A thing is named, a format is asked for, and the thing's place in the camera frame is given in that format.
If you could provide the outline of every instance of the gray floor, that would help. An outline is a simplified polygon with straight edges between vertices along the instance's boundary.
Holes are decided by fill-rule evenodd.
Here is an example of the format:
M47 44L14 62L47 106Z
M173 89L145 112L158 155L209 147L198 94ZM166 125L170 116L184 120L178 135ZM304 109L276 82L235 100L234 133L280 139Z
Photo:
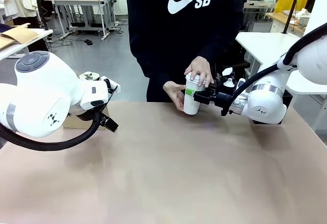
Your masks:
M50 27L59 29L56 21ZM69 36L68 39L90 39L93 45L87 46L83 41L74 41L72 46L54 48L53 53L64 60L72 69L82 73L93 71L108 76L122 86L122 92L113 97L114 101L139 101L146 100L148 79L132 56L129 49L128 28L123 27L123 33L112 33L104 42L96 35ZM0 83L16 83L13 71L15 61L4 60L0 62ZM310 97L302 96L294 106L295 110L311 125L318 113L319 105ZM327 141L327 117L319 128L318 135Z

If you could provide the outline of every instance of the nike logo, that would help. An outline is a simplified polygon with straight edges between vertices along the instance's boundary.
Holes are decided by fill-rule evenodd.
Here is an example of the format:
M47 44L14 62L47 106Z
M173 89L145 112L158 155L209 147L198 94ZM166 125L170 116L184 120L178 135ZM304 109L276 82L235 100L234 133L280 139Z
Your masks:
M170 14L175 14L179 12L180 10L184 9L189 3L191 3L193 0L181 0L181 1L174 1L169 0L168 2L168 11Z

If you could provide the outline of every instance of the black sweatshirt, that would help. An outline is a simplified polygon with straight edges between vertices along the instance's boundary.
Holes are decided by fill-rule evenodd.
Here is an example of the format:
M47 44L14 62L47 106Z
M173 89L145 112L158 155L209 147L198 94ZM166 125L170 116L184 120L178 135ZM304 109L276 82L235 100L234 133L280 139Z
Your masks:
M242 0L127 0L127 5L132 54L160 87L181 80L197 56L219 62L243 19Z

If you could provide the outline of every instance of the black pole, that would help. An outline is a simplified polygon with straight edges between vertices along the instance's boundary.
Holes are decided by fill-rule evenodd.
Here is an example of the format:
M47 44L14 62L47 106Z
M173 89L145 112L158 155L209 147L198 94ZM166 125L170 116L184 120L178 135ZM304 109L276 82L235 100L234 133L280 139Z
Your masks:
M39 10L39 14L40 14L41 21L43 23L44 29L48 30L49 28L48 28L48 24L46 23L46 20L44 18L44 13L43 13L41 2L40 2L40 0L36 0L36 2L37 2L37 8Z
M293 1L292 8L291 8L290 14L288 15L287 22L285 24L283 34L287 33L287 29L288 29L288 26L290 25L290 21L291 21L291 18L292 18L292 15L293 15L293 12L294 12L294 9L295 9L295 6L296 6L296 2L297 2L297 0Z

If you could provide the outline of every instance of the paper cup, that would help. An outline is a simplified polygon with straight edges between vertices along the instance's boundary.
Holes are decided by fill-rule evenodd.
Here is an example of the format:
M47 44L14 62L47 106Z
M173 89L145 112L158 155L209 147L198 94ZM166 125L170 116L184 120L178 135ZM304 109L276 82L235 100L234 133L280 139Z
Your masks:
M197 114L200 103L194 101L193 95L196 91L205 90L204 84L199 87L198 83L200 80L200 75L196 75L193 81L191 80L191 73L186 75L186 89L185 89L185 100L184 100L184 113L189 115Z

